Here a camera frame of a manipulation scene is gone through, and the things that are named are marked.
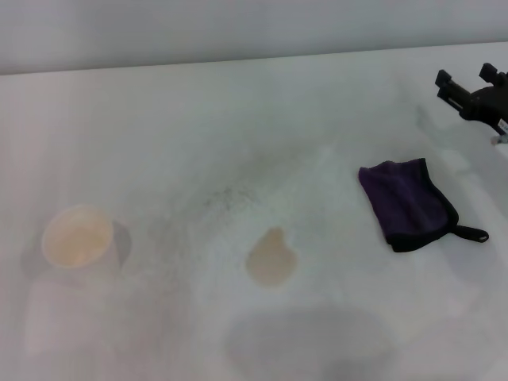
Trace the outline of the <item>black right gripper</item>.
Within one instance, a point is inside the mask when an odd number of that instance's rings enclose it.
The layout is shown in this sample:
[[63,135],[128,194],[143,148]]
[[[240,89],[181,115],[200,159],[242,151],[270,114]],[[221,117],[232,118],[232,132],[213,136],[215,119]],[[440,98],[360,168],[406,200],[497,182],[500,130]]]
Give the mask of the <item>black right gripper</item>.
[[472,119],[489,126],[507,126],[507,73],[498,71],[491,63],[485,63],[479,77],[489,87],[475,91],[472,95],[452,80],[445,70],[439,70],[435,80],[437,97],[445,101],[460,115],[469,115],[473,101]]

